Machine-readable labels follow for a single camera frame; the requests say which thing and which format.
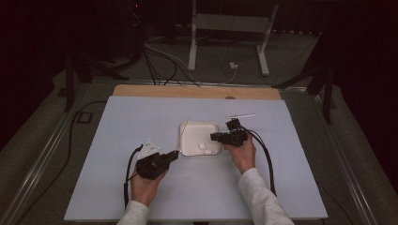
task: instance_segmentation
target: white stand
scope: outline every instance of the white stand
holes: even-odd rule
[[[274,5],[269,17],[245,17],[229,15],[213,15],[196,13],[196,0],[192,0],[192,27],[191,27],[191,50],[188,62],[188,70],[195,71],[196,64],[196,29],[229,30],[264,33],[261,45],[257,46],[258,60],[263,76],[269,75],[267,60],[264,50],[267,46],[268,38],[271,33],[273,21],[275,19],[278,5]]]

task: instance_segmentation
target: wooden edge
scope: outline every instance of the wooden edge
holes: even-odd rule
[[[198,87],[120,84],[119,97],[281,99],[277,89],[253,87]]]

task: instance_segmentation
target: person's right hand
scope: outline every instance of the person's right hand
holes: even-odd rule
[[[223,147],[231,153],[232,160],[234,160],[240,174],[244,174],[255,167],[255,146],[252,135],[248,134],[248,140],[240,147],[229,144],[224,144]]]

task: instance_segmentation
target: dark background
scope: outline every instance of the dark background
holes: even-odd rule
[[[223,13],[237,14],[241,2],[230,2]],[[176,23],[187,25],[191,21],[191,1],[140,3],[142,8],[135,10],[143,23],[169,38],[176,35]],[[220,9],[220,1],[203,3],[198,10]],[[112,61],[126,51],[116,43],[130,31],[121,1],[21,0],[1,4],[0,62],[4,69],[0,149],[53,90],[52,77],[65,69],[65,49],[78,46],[95,58]],[[260,7],[241,8],[239,14],[263,13]],[[337,59],[334,83],[342,88],[345,101],[395,190],[397,11],[391,1],[289,1],[280,5],[274,23],[274,32],[280,35],[294,31],[318,36],[323,32],[307,66]]]

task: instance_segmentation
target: table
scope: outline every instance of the table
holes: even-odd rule
[[[257,46],[257,55],[260,63],[261,74],[264,76],[269,75],[264,50],[267,46],[277,10],[278,5],[275,4],[270,15],[267,17],[204,14],[197,13],[196,0],[192,0],[191,48],[188,70],[194,72],[196,67],[196,29],[211,29],[263,33],[263,42]]]
[[[124,214],[127,163],[136,147],[150,138],[161,146],[161,153],[168,153],[176,148],[180,123],[187,119],[211,120],[220,130],[226,130],[225,116],[229,113],[256,113],[255,118],[240,121],[257,131],[268,146],[276,191],[286,213],[291,218],[325,218],[325,206],[277,90],[119,85],[106,105],[65,220],[119,220]],[[256,165],[268,181],[268,165],[262,151],[257,151]],[[227,151],[217,156],[180,155],[159,186],[149,219],[251,219],[237,189],[239,177]]]

